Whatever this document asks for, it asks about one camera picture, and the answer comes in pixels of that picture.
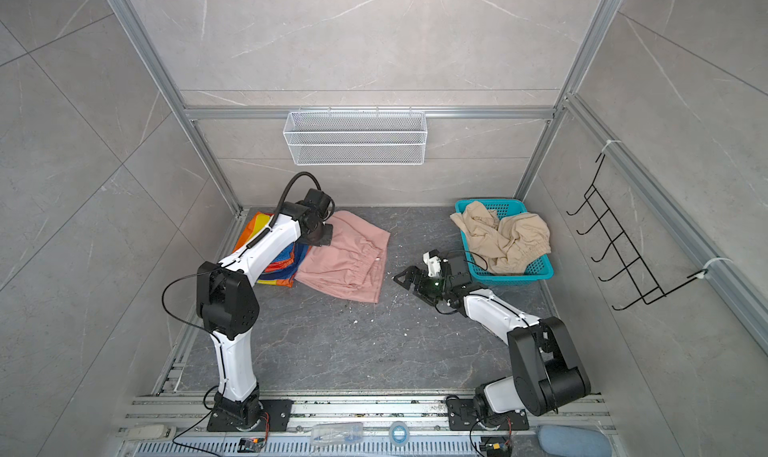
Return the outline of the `rainbow striped shorts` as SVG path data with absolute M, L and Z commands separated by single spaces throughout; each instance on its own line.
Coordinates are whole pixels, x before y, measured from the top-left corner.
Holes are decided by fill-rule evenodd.
M 241 232 L 234 250 L 240 250 L 251 238 L 255 237 L 268 223 L 270 218 L 270 213 L 257 212 Z M 266 267 L 265 271 L 257 279 L 257 283 L 292 287 L 299 266 L 309 250 L 310 246 L 300 242 L 294 242 L 287 246 Z

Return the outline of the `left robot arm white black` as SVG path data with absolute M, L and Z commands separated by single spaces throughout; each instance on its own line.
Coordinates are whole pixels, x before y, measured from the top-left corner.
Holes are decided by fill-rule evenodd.
M 209 410 L 209 431 L 268 428 L 252 362 L 251 331 L 260 313 L 254 286 L 271 264 L 289 259 L 285 271 L 292 277 L 312 247 L 330 244 L 333 226 L 328 220 L 334 211 L 333 199 L 317 178 L 298 172 L 254 236 L 220 261 L 205 261 L 195 273 L 170 282 L 196 280 L 195 312 L 202 323 L 195 327 L 214 344 L 219 383 Z

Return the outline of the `pink shorts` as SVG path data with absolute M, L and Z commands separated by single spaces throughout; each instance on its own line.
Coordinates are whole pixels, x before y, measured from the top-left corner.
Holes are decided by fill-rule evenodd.
M 349 211 L 338 211 L 328 246 L 314 246 L 295 280 L 326 295 L 362 303 L 379 301 L 390 233 Z

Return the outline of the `beige shorts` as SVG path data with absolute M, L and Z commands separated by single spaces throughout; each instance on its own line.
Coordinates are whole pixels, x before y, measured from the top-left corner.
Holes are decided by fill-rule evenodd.
M 523 274 L 538 258 L 551 252 L 550 230 L 535 213 L 498 217 L 498 211 L 472 201 L 450 216 L 466 238 L 470 255 L 496 275 Z

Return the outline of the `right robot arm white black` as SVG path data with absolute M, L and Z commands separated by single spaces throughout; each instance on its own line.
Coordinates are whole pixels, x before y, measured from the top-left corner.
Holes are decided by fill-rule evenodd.
M 522 311 L 473 279 L 465 257 L 424 255 L 425 266 L 409 266 L 393 281 L 441 315 L 460 314 L 506 344 L 512 374 L 475 390 L 472 423 L 466 426 L 513 430 L 529 415 L 557 413 L 592 393 L 591 381 L 565 323 Z

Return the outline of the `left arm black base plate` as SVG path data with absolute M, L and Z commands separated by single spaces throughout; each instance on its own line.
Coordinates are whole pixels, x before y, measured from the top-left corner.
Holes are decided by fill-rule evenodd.
M 290 399 L 256 399 L 246 402 L 223 399 L 214 404 L 207 431 L 250 432 L 265 431 L 270 427 L 270 430 L 283 432 L 287 430 L 292 405 Z

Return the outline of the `teal plastic laundry basket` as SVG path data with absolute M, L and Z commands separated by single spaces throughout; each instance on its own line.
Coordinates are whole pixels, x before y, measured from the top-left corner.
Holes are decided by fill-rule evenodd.
M 503 218 L 518 213 L 529 212 L 523 202 L 516 199 L 464 199 L 455 203 L 455 212 L 462 212 L 465 207 L 472 201 L 479 201 L 483 203 L 488 209 L 495 209 L 498 211 L 498 217 Z M 554 275 L 552 264 L 549 261 L 549 254 L 544 255 L 530 264 L 523 274 L 511 274 L 511 275 L 496 275 L 484 270 L 481 267 L 481 261 L 479 257 L 473 257 L 470 255 L 466 238 L 461 232 L 462 244 L 465 249 L 465 254 L 473 260 L 474 265 L 471 273 L 474 279 L 479 282 L 488 285 L 525 285 L 531 282 L 546 280 Z

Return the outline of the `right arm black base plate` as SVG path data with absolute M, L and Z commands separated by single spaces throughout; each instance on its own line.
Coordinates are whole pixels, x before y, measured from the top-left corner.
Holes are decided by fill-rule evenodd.
M 489 407 L 476 403 L 474 399 L 449 395 L 444 403 L 447 408 L 449 428 L 452 431 L 525 431 L 530 429 L 527 414 L 516 409 L 506 413 L 494 413 Z

